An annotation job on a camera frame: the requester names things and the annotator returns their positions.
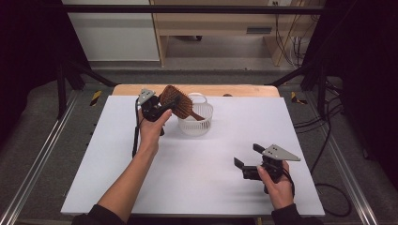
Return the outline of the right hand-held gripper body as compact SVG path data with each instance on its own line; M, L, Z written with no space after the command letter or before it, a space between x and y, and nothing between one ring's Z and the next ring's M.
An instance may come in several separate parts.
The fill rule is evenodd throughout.
M285 174L283 161L300 161L300 158L298 156L288 152L287 150L276 144L265 148L265 151L261 155L261 167L263 167L268 172L270 178L273 180L274 183L277 183L280 177ZM245 165L245 169L242 171L242 174L244 179L260 180L260 176L255 166Z

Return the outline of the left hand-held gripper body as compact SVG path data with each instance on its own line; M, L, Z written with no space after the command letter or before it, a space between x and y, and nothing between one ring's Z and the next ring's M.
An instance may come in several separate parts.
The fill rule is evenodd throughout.
M156 93L149 89L142 89L136 99L136 122L140 122L140 117L150 122L155 122L166 112L171 111L168 105L161 105L160 98Z

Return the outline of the brown wooden hairbrush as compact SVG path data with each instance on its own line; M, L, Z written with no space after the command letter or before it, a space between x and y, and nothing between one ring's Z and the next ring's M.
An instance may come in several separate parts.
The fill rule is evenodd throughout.
M177 87L173 85L167 85L161 95L166 95L167 97L174 97L177 95L181 96L181 100L178 105L177 113L175 115L180 118L180 119L186 119L189 116L192 116L196 121L202 121L204 120L204 117L200 116L196 112L193 111L193 103L192 100L188 95L183 93L181 90L179 90Z

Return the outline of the white plastic basket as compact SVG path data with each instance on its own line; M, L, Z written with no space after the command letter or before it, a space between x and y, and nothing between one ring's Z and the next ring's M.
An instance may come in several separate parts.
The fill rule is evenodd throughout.
M190 115L186 119L178 119L178 126L180 130L186 135L204 135L211 128L213 106L208 103L207 97L203 94L189 93L189 97L193 103L192 111L203 117L203 120L198 121Z

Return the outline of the person's left hand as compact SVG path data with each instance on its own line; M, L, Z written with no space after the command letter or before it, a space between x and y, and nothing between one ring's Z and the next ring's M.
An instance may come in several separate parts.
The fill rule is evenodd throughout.
M140 143L139 154L156 154L159 149L161 129L172 115L171 110L164 112L155 122L146 120L142 111L139 111Z

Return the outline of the person's right hand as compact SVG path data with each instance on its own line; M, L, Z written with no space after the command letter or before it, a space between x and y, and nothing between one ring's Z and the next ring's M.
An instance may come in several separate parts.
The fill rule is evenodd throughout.
M258 174L268 190L273 208L281 209L294 203L293 187L288 177L283 174L277 183L274 183L268 172L261 166L256 166Z

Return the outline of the yellow black floor tape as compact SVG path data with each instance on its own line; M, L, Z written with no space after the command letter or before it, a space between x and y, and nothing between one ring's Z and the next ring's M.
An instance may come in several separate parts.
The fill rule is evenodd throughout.
M297 94L295 92L291 92L291 102L302 104L302 105L308 104L307 100L298 99Z
M93 95L93 97L92 97L92 99L91 99L91 101L90 101L89 106L95 106L95 105L97 104L97 102L98 102L98 100L99 100L99 98L100 98L101 92L102 92L102 91L98 90L98 91L96 91L96 92L94 93L94 95Z

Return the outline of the black metal stand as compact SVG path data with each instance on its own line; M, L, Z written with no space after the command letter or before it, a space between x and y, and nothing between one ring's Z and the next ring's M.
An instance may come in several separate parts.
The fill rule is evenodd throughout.
M117 83L112 82L91 68L85 67L74 61L63 61L56 68L57 94L58 94L58 115L60 119L67 110L66 82L69 82L73 90L83 90L85 82L81 77L82 74L88 75L90 78L108 86L116 87Z
M325 96L326 96L326 82L327 82L327 64L323 61L310 61L309 63L301 66L287 75L282 76L280 79L271 82L270 85L279 87L283 83L286 83L299 75L303 75L304 78L300 83L300 87L303 91L311 91L317 86L317 102L316 111L322 119L326 118L325 110Z

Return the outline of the white cabinet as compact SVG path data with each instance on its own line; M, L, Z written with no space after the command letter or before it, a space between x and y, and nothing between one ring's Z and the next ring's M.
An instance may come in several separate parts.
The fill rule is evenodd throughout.
M159 61L150 13L70 13L90 62Z

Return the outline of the light wooden office desk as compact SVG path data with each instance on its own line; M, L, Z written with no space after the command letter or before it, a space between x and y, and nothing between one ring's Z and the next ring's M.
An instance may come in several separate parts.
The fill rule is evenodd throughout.
M156 5L269 7L268 0L149 0ZM313 7L315 0L292 0L290 7ZM165 62L168 39L176 36L259 36L264 39L275 66L292 49L292 38L309 38L317 25L311 15L189 14L152 15L161 62Z

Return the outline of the black curtain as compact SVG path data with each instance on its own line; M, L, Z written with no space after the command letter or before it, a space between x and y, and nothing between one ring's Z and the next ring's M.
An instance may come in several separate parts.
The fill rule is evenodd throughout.
M398 0L326 0L306 59L343 81L343 102L365 148L398 187Z
M62 0L0 0L0 142L9 136L29 92L56 79L62 60L88 61L69 15L45 10Z

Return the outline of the aluminium floor rail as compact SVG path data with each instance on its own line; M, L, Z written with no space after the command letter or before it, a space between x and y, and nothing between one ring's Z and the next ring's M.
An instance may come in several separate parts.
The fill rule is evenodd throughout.
M0 225L14 225L19 214L21 213L33 187L35 186L40 174L54 150L55 145L59 137L61 136L65 125L67 124L71 113L73 112L76 102L78 101L81 91L72 91L70 93L69 99L67 101L67 108L63 115L56 120L54 126L48 135L46 141L40 148L38 155L33 162L29 172L24 178L22 184L20 185L18 191L14 195L11 203L8 205L8 208L5 210L4 214L0 217Z
M368 203L358 180L345 160L344 154L332 134L329 135L328 146L331 157L342 177L344 186L360 217L361 223L363 225L379 225L372 207Z

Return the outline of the black horizontal frame bar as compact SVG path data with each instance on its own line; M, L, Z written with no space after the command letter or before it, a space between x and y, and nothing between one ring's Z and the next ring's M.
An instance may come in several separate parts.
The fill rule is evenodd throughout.
M166 5L55 5L44 8L70 13L203 13L203 14L299 14L321 15L323 7L240 7Z

